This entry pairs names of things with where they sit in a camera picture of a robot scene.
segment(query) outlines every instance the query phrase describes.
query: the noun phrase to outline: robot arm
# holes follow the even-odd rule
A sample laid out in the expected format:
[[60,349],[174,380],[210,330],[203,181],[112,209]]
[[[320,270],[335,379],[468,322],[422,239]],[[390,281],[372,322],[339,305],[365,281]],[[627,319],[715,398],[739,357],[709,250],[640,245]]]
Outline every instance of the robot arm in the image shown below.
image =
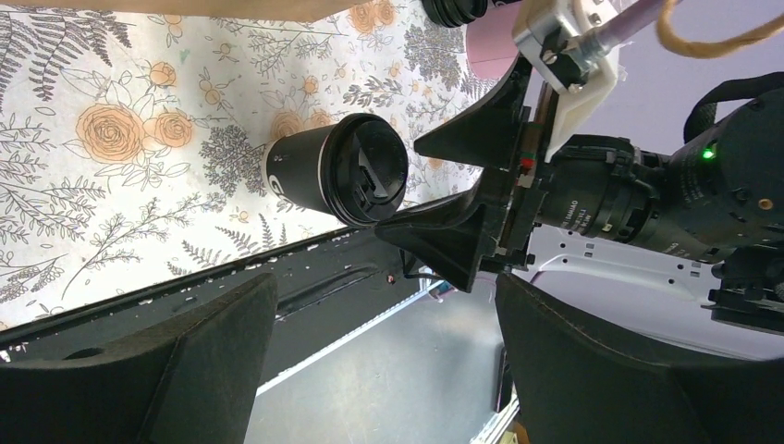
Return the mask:
[[[545,12],[534,7],[544,4],[551,6]],[[530,233],[540,224],[694,262],[724,261],[714,267],[722,288],[707,298],[714,319],[784,332],[784,300],[776,293],[784,280],[784,156],[777,154],[784,74],[710,92],[687,121],[686,144],[670,157],[619,138],[574,135],[614,86],[617,53],[598,51],[602,63],[588,51],[575,53],[598,31],[568,17],[566,2],[529,5],[519,19],[529,26],[515,30],[522,55],[507,76],[414,143],[418,154],[483,167],[481,177],[464,193],[380,223],[376,235],[460,290],[471,289],[477,270],[529,265]],[[574,15],[611,19],[613,12],[601,11]],[[604,15],[594,25],[602,21]],[[522,98],[533,68],[546,85],[532,118]],[[716,102],[737,99],[753,100],[714,124]]]

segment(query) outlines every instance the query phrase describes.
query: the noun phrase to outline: screw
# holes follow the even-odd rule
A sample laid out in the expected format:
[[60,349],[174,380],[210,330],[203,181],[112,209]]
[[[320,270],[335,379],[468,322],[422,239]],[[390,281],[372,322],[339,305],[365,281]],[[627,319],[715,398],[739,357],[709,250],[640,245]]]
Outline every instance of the screw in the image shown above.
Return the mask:
[[542,54],[542,60],[545,62],[545,65],[552,65],[558,60],[558,55],[548,49]]
[[746,190],[735,191],[735,199],[739,202],[746,202],[749,200],[749,193]]
[[760,199],[757,204],[759,204],[760,209],[765,211],[773,209],[773,201],[770,199]]

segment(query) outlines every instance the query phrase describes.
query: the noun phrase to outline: fern leaf print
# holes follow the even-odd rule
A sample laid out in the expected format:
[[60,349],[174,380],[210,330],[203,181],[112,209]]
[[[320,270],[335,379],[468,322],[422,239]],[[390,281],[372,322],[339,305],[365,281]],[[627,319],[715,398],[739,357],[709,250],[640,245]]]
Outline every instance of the fern leaf print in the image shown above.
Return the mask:
[[272,229],[267,222],[267,219],[264,218],[264,215],[261,213],[259,214],[259,218],[262,220],[262,244],[265,250],[272,250],[275,248],[275,236],[272,234]]
[[222,227],[215,227],[215,229],[227,235],[228,238],[231,239],[231,241],[234,243],[234,248],[237,249],[237,253],[240,256],[249,256],[251,254],[260,253],[262,251],[262,247],[259,246],[259,242],[253,241],[250,234],[240,233],[239,231]]
[[35,32],[25,23],[14,19],[10,13],[0,13],[0,113],[3,98],[14,74],[31,51],[38,49]]
[[201,268],[225,264],[231,258],[231,254],[223,254],[220,250],[214,251],[212,248],[199,248],[191,245],[187,240],[182,242],[182,249],[190,256],[190,259]]
[[107,11],[29,6],[0,11],[0,112],[22,67],[27,66],[35,96],[51,102],[61,69],[91,53],[112,67],[109,39],[130,48],[128,29],[128,23]]
[[186,270],[185,268],[183,268],[181,266],[177,266],[177,265],[172,264],[171,261],[166,263],[166,268],[169,269],[169,273],[171,273],[172,276],[187,276],[187,275],[193,273],[192,271]]

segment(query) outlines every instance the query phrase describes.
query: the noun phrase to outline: black paper cup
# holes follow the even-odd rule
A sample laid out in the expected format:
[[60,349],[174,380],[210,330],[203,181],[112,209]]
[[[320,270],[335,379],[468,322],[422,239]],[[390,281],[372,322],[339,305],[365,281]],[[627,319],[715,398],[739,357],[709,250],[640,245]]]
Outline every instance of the black paper cup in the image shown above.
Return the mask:
[[395,214],[408,174],[403,140],[372,114],[352,114],[337,125],[284,137],[262,158],[267,190],[355,228]]

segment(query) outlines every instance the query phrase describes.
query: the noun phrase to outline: orange rose print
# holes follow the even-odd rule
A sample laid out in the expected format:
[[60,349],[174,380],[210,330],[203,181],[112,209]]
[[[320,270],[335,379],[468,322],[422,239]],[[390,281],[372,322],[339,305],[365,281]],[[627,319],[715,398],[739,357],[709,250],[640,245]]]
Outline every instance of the orange rose print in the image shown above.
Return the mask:
[[302,118],[297,113],[285,111],[275,116],[270,129],[270,138],[276,141],[304,130]]
[[199,81],[199,88],[205,93],[208,93],[213,89],[213,83],[207,79],[201,79]]
[[163,146],[179,148],[190,142],[193,124],[180,113],[163,113],[144,122],[144,130]]
[[375,18],[384,26],[395,22],[395,7],[389,0],[380,0],[373,5]]
[[441,169],[441,167],[444,165],[444,161],[430,157],[427,159],[427,165],[432,169]]
[[172,37],[176,39],[182,37],[182,26],[180,25],[182,16],[164,16],[164,20],[169,25],[168,30]]
[[311,118],[305,122],[305,128],[312,130],[313,128],[321,128],[332,125],[332,116],[327,114],[326,111],[320,109],[312,114]]
[[335,79],[343,79],[346,77],[346,63],[343,65],[338,65],[337,69],[335,70]]
[[305,79],[305,84],[302,86],[302,90],[305,91],[306,95],[314,95],[318,93],[318,79],[314,76],[308,76]]
[[220,92],[218,90],[210,90],[204,95],[204,102],[209,105],[218,105],[220,103]]
[[371,3],[352,6],[349,9],[349,23],[360,34],[375,30],[375,7]]
[[171,86],[177,81],[177,73],[166,62],[158,62],[150,68],[150,81],[156,86]]
[[144,127],[139,116],[123,106],[96,104],[81,113],[76,133],[92,160],[125,164],[141,151]]
[[224,60],[230,60],[234,63],[239,63],[239,60],[229,55],[231,54],[231,48],[233,47],[234,45],[231,43],[221,43],[220,47],[217,50],[213,51],[213,54],[220,55],[220,57],[218,57],[219,62],[222,62]]
[[392,64],[391,67],[389,67],[386,70],[386,72],[389,73],[389,77],[394,78],[400,75],[400,68],[401,68],[400,62],[395,62]]
[[237,207],[235,211],[237,211],[238,213],[229,216],[229,218],[231,218],[232,221],[237,220],[240,224],[247,224],[248,217],[250,217],[251,215],[245,210],[240,211],[239,207]]

